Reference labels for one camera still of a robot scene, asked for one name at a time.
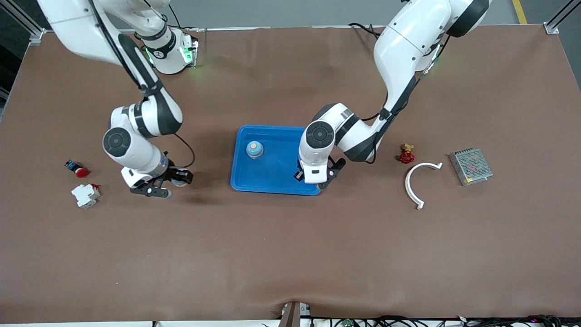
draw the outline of yellow tape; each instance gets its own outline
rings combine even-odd
[[[525,17],[525,12],[522,10],[521,0],[512,0],[514,10],[517,12],[518,22],[520,24],[528,24]]]

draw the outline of white robot link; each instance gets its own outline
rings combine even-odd
[[[484,18],[491,1],[408,1],[375,44],[375,64],[388,89],[386,102],[375,121],[367,125],[341,103],[324,106],[303,132],[295,178],[325,189],[346,163],[343,158],[336,162],[331,159],[332,166],[328,167],[333,145],[351,161],[375,161],[385,131],[406,107],[417,84],[415,72],[432,64],[432,52],[437,51],[446,33],[461,37],[473,30]]]
[[[123,12],[124,20],[132,22],[140,35],[151,34],[154,30],[147,23],[155,21],[157,16],[146,12],[151,10],[148,9],[149,6],[147,8],[138,6],[141,2],[38,0],[57,37],[68,50],[88,59],[122,66],[138,86],[143,100],[113,110],[109,130],[103,137],[103,149],[111,159],[123,166],[121,175],[132,193],[168,198],[171,191],[163,189],[161,184],[165,180],[171,180],[180,186],[190,184],[192,173],[185,169],[189,165],[174,166],[166,157],[166,153],[161,152],[148,139],[175,134],[183,121],[182,112],[135,42],[130,37],[120,34],[105,15],[106,9],[118,15]],[[141,9],[145,11],[140,11],[139,18],[132,17],[132,10]],[[165,22],[162,29],[165,32],[156,31],[156,35],[174,33],[168,30]],[[181,55],[167,55],[163,60],[163,63],[157,63],[158,68],[184,64]]]

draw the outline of white plastic block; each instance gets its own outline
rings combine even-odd
[[[91,184],[81,184],[75,187],[71,193],[75,196],[75,198],[77,198],[78,207],[84,209],[92,207],[95,203],[97,203],[95,199],[101,196],[99,190],[96,187],[93,187]]]

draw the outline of black circular joint cap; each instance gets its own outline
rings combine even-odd
[[[114,157],[122,157],[129,149],[131,136],[123,128],[115,127],[107,131],[103,136],[103,148]]]
[[[311,148],[321,149],[333,143],[335,132],[329,123],[313,122],[307,127],[307,144]]]

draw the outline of light blue round object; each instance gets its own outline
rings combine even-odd
[[[256,159],[256,158],[260,157],[263,152],[264,152],[264,148],[262,147],[262,144],[260,144],[260,142],[258,142],[258,141],[248,142],[248,145],[246,146],[246,153],[252,159]]]

